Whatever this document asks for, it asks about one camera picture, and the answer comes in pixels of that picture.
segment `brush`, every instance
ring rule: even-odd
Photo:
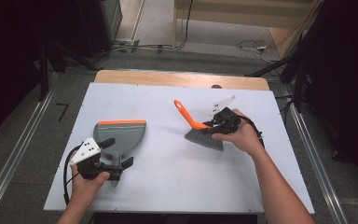
[[[182,105],[182,103],[180,103],[178,100],[174,100],[173,103],[192,128],[185,135],[185,139],[190,142],[202,145],[204,147],[210,147],[223,151],[223,142],[220,140],[213,139],[212,134],[208,132],[208,129],[212,128],[211,126],[193,120],[190,114],[187,112],[185,106]]]

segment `table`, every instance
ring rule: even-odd
[[[220,85],[224,90],[212,89]],[[254,88],[251,91],[238,90]],[[146,132],[133,151],[134,165],[116,189],[104,185],[91,210],[98,212],[259,214],[261,195],[252,159],[225,143],[223,152],[184,139],[189,127],[173,106],[183,100],[195,120],[203,119],[212,99],[235,94],[235,106],[249,115],[266,136],[268,154],[311,213],[310,196],[302,180],[267,81],[260,77],[224,77],[196,73],[100,71],[78,114],[50,189],[45,210],[62,210],[62,163],[67,153],[99,120],[145,119]]]
[[[302,32],[309,29],[323,0],[195,0],[190,19],[253,26],[266,26],[280,56],[288,56]],[[176,20],[187,18],[190,0],[175,0],[172,46],[176,41]]]

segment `person's right hand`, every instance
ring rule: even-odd
[[[238,109],[233,109],[232,111],[237,115],[245,116]],[[250,156],[254,156],[258,150],[264,149],[257,137],[255,129],[243,119],[241,120],[240,127],[235,133],[214,133],[212,138],[232,142],[237,148],[247,152]]]

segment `white tabletop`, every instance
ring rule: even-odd
[[[221,90],[90,83],[45,210],[65,208],[62,188],[64,160],[69,151],[92,136],[100,120],[145,119],[141,143],[128,156],[117,188],[105,183],[91,210],[149,213],[263,213],[252,159],[230,143],[224,151],[185,140],[190,127],[173,100],[182,102],[196,121],[210,120],[213,103],[235,95],[229,105],[250,117],[263,133],[266,150],[310,213],[310,196],[298,168],[279,108],[271,91]]]

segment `brush bristles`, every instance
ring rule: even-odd
[[[210,147],[223,151],[223,142],[220,140],[213,139],[211,133],[204,133],[197,129],[191,129],[190,132],[185,135],[185,139],[190,142],[202,145],[204,147]]]

